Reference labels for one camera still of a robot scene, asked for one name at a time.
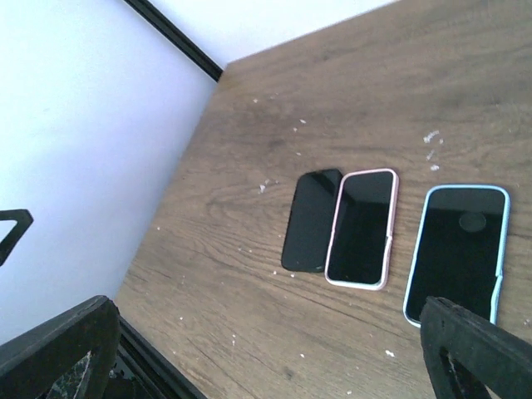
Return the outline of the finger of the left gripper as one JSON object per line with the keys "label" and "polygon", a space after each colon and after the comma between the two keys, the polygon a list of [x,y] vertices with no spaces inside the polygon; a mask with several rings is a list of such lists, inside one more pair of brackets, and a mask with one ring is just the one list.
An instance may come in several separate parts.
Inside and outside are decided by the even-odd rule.
{"label": "finger of the left gripper", "polygon": [[0,265],[3,266],[18,241],[32,225],[33,217],[28,209],[9,209],[1,211],[1,221],[13,221],[15,223],[11,230],[1,240]]}

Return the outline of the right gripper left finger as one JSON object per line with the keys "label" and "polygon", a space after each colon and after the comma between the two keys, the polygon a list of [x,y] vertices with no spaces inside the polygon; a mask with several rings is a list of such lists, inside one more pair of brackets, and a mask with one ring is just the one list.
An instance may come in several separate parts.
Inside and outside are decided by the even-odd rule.
{"label": "right gripper left finger", "polygon": [[119,311],[99,295],[1,345],[1,397],[37,398],[89,355],[77,391],[101,398],[120,340]]}

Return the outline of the black front rail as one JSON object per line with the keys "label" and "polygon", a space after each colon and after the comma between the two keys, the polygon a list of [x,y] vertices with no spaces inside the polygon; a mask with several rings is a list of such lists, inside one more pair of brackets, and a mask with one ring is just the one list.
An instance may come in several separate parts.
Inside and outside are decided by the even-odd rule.
{"label": "black front rail", "polygon": [[105,398],[204,399],[205,395],[123,317]]}

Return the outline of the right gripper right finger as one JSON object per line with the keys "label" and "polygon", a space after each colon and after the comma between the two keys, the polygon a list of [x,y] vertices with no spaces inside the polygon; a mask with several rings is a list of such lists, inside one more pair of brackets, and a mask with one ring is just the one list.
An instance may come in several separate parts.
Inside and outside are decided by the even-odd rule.
{"label": "right gripper right finger", "polygon": [[421,347],[437,398],[531,397],[531,345],[448,299],[426,300]]}

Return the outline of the left black frame post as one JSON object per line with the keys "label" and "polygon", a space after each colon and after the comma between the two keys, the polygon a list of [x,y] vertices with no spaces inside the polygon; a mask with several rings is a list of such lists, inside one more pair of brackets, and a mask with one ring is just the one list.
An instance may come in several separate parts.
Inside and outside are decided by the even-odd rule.
{"label": "left black frame post", "polygon": [[147,21],[158,33],[183,52],[199,69],[213,81],[218,82],[223,69],[169,18],[148,0],[125,0],[137,14]]}

